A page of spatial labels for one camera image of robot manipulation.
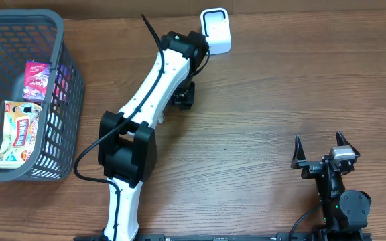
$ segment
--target wood grain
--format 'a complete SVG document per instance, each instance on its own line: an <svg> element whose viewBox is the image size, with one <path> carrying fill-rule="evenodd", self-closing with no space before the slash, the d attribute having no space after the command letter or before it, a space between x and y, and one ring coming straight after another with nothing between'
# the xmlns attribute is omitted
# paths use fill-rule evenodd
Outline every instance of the wood grain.
<svg viewBox="0 0 386 241"><path fill-rule="evenodd" d="M386 9L386 0L0 0L0 9L51 9L64 19L120 17L199 17L204 9L228 13L278 13Z"/></svg>
<svg viewBox="0 0 386 241"><path fill-rule="evenodd" d="M197 17L150 19L159 35L198 30ZM65 40L86 81L77 153L147 76L157 48L140 19L66 21ZM141 232L289 231L317 203L312 180L290 169L294 136L309 160L336 144L361 152L347 189L373 199L369 227L386 240L386 10L231 16L232 50L197 77L191 111L166 110L159 161L145 183ZM97 151L80 164L102 177ZM71 240L107 223L108 187L71 175L0 183L0 240ZM300 224L309 230L316 214Z"/></svg>

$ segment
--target snack package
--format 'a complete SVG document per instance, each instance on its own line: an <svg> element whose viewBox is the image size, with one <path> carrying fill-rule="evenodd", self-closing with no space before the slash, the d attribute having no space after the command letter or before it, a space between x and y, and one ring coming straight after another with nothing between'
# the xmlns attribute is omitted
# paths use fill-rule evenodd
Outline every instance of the snack package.
<svg viewBox="0 0 386 241"><path fill-rule="evenodd" d="M42 108L33 103L5 101L0 168L16 169L34 150Z"/></svg>
<svg viewBox="0 0 386 241"><path fill-rule="evenodd" d="M43 102L46 97L49 75L50 64L27 61L23 98L28 102Z"/></svg>
<svg viewBox="0 0 386 241"><path fill-rule="evenodd" d="M60 71L69 80L70 75L68 68L63 65L59 65ZM48 85L48 78L50 77L50 64L40 63L34 61L26 62L25 71L25 87L23 88L23 98L28 102L41 103L46 97L46 90ZM62 89L65 89L65 93L68 91L68 82L63 79L61 74L57 76L58 83L62 85ZM53 85L53 92L56 96L59 96L60 89L56 85ZM59 99L66 101L66 95L60 94Z"/></svg>

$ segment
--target white sensor device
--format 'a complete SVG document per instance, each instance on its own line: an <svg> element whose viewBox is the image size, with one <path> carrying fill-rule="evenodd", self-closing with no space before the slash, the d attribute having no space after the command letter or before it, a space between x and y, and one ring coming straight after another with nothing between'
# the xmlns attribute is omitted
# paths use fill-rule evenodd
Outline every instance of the white sensor device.
<svg viewBox="0 0 386 241"><path fill-rule="evenodd" d="M231 29L226 9L204 10L200 14L200 24L211 54L227 53L231 49Z"/></svg>

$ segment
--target pink package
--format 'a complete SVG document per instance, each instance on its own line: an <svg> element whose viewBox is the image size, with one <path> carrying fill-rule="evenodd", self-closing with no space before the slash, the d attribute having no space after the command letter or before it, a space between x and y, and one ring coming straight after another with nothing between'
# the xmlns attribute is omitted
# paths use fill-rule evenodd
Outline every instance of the pink package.
<svg viewBox="0 0 386 241"><path fill-rule="evenodd" d="M46 96L49 74L50 64L27 61L23 98L28 102L43 102Z"/></svg>
<svg viewBox="0 0 386 241"><path fill-rule="evenodd" d="M65 66L60 66L60 69L67 75L69 79L69 74L67 74L67 68ZM46 90L48 85L48 78L50 75L50 64L40 63L34 61L26 62L26 71L25 71L25 88L23 89L23 98L28 102L41 103L46 97ZM58 77L59 84L65 89L68 90L68 83L65 79L62 79L62 76ZM53 86L53 92L56 89L56 96L59 96L60 89L55 85ZM60 100L65 101L66 95L61 94Z"/></svg>

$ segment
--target black cable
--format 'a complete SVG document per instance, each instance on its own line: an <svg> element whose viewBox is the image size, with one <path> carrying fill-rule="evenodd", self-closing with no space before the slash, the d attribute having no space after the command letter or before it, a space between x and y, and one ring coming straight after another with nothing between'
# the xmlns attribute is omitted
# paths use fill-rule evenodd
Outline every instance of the black cable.
<svg viewBox="0 0 386 241"><path fill-rule="evenodd" d="M311 215L313 212L315 212L318 208L320 208L322 205L322 202L320 202L317 206L311 208L309 211L307 211L304 215L300 216L300 218L294 223L292 229L289 231L288 235L288 241L292 240L292 236L294 234L294 230L298 227L299 223L303 221L305 218L307 218L309 215Z"/></svg>
<svg viewBox="0 0 386 241"><path fill-rule="evenodd" d="M211 55L211 52L209 49L208 49L207 55L208 55L208 57L206 57L205 64L202 65L202 67L200 67L197 71L195 71L195 73L193 73L193 75L198 75L205 68L205 66L208 64L209 56Z"/></svg>
<svg viewBox="0 0 386 241"><path fill-rule="evenodd" d="M142 16L142 19L144 20L144 23L146 24L148 30L150 31L151 35L153 36L153 39L155 40L158 48L159 48L159 53L160 53L160 58L162 60L162 64L161 64L161 67L160 67L160 71L159 71L159 75L157 76L153 86L150 88L150 90L148 91L148 93L144 96L144 99L138 104L138 106L135 108L135 110L132 112L131 115L129 115L129 117L127 117L125 119L125 121L123 121L121 124L117 125L113 130L109 131L106 135L104 135L103 137L99 138L98 140L96 140L93 144L91 144L89 147L87 147L78 157L77 159L75 160L74 162L74 174L82 179L82 180L85 180L85 181L94 181L94 182L98 182L98 183L107 183L109 185L112 185L115 190L116 190L116 194L117 194L117 204L116 204L116 208L115 208L115 215L114 215L114 236L113 236L113 241L116 241L116 237L117 237L117 219L118 219L118 216L119 216L119 208L120 208L120 189L119 187L117 186L117 184L113 183L112 181L108 181L106 179L98 179L98 178L93 178L93 177L85 177L83 175L81 175L79 172L78 172L78 164L80 163L80 160L89 152L91 151L93 148L95 148L97 145L99 145L99 143L101 143L102 141L104 141L106 138L108 138L109 136L113 135L114 133L118 133L138 112L141 112L141 107L145 104L145 101L147 101L147 99L150 97L151 93L153 92L153 90L155 89L155 87L157 86L157 84L159 83L159 80L160 78L162 77L162 74L164 72L164 66L165 66L165 58L164 58L164 51L162 50L162 46L160 44L160 39L159 37L157 36L156 32L154 31L153 27L150 25L150 23L148 22L147 18L145 18L144 14L141 14Z"/></svg>
<svg viewBox="0 0 386 241"><path fill-rule="evenodd" d="M330 201L330 198L332 198L332 174L330 174L330 164L327 163L327 178L328 178L328 195L326 202Z"/></svg>
<svg viewBox="0 0 386 241"><path fill-rule="evenodd" d="M311 208L309 211L307 211L304 215L302 215L296 222L295 224L293 225L292 229L289 231L289 235L288 235L288 241L291 241L292 239L292 236L293 236L293 233L294 233L294 230L297 228L297 226L299 225L299 223L307 218L311 213L315 212L319 207L321 207L323 205L324 202L329 202L330 201L330 198L332 197L332 176L331 176L331 173L330 173L330 164L329 163L326 163L326 167L327 167L327 178L328 178L328 194L326 196L326 199L321 201L317 206Z"/></svg>

